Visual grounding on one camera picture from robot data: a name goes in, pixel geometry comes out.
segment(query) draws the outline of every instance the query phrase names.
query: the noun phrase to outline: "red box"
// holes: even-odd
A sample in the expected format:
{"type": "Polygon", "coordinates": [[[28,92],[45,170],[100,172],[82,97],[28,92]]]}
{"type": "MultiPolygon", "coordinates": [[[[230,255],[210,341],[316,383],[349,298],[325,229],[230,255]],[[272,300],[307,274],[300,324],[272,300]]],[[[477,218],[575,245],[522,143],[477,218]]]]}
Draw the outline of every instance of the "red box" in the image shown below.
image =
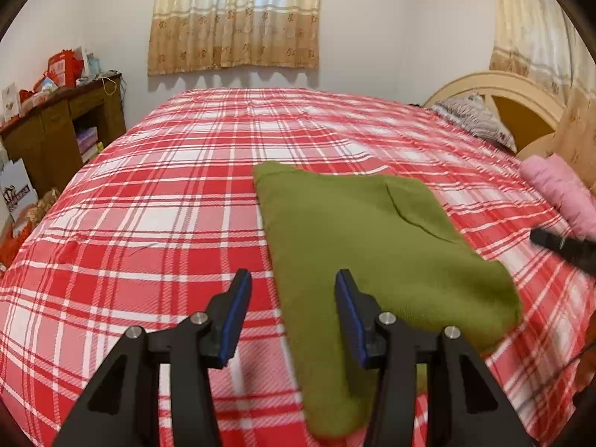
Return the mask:
{"type": "Polygon", "coordinates": [[[48,60],[48,76],[59,88],[73,88],[83,72],[83,61],[72,50],[63,50],[48,60]]]}

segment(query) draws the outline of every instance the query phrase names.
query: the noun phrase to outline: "drawer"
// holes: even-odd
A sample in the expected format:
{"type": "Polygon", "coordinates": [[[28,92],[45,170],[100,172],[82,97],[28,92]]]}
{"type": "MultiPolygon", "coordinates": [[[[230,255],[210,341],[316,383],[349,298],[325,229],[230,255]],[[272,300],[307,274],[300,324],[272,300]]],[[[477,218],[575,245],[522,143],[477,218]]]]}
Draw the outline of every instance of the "drawer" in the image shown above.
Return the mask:
{"type": "Polygon", "coordinates": [[[46,130],[70,122],[68,101],[59,101],[41,112],[41,121],[46,130]]]}
{"type": "Polygon", "coordinates": [[[103,88],[95,89],[87,92],[70,101],[70,117],[74,120],[91,109],[101,106],[105,100],[105,92],[103,88]]]}
{"type": "Polygon", "coordinates": [[[52,177],[44,162],[43,143],[31,143],[27,147],[18,149],[16,153],[10,154],[10,158],[14,161],[23,160],[31,184],[37,191],[38,197],[43,196],[52,188],[52,177]]]}
{"type": "Polygon", "coordinates": [[[41,143],[45,139],[44,127],[41,117],[38,115],[29,117],[25,122],[2,134],[4,147],[11,159],[13,158],[12,154],[18,152],[17,150],[28,148],[34,143],[41,143]]]}

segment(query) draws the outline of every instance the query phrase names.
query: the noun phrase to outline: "white box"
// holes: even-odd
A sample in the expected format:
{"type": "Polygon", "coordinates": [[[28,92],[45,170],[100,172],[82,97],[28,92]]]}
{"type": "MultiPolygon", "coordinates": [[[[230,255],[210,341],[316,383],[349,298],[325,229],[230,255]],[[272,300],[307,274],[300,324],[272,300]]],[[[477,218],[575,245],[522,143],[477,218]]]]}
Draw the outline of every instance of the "white box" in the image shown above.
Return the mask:
{"type": "Polygon", "coordinates": [[[16,163],[8,161],[4,166],[4,171],[0,174],[0,188],[14,222],[19,221],[20,215],[29,206],[38,202],[37,192],[29,180],[22,159],[16,163]]]}
{"type": "Polygon", "coordinates": [[[17,85],[14,82],[2,91],[2,107],[4,109],[4,120],[6,122],[9,122],[10,119],[15,116],[18,116],[21,111],[19,92],[17,91],[17,85]]]}

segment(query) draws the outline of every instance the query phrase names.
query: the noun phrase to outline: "pink towel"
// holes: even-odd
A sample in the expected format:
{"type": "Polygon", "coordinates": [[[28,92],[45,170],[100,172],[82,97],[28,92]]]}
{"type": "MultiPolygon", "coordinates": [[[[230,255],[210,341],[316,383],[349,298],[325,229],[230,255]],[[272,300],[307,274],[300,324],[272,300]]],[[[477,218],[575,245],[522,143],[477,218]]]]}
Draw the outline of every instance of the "pink towel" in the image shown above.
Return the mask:
{"type": "Polygon", "coordinates": [[[561,156],[530,156],[521,164],[520,174],[561,213],[578,237],[596,240],[596,200],[561,156]]]}

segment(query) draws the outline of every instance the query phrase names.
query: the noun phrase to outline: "beige patterned curtain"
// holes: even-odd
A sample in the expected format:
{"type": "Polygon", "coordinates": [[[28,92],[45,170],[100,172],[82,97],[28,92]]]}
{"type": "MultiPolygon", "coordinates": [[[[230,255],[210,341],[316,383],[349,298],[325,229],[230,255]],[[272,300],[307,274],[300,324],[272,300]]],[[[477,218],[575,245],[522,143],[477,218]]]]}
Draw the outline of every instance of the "beige patterned curtain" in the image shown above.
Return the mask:
{"type": "Polygon", "coordinates": [[[567,161],[596,194],[596,64],[575,32],[573,86],[565,114],[555,132],[553,151],[567,161]]]}
{"type": "Polygon", "coordinates": [[[574,32],[556,0],[497,0],[491,69],[528,77],[566,103],[574,32]]]}
{"type": "Polygon", "coordinates": [[[149,74],[266,65],[317,69],[319,0],[156,0],[149,74]]]}

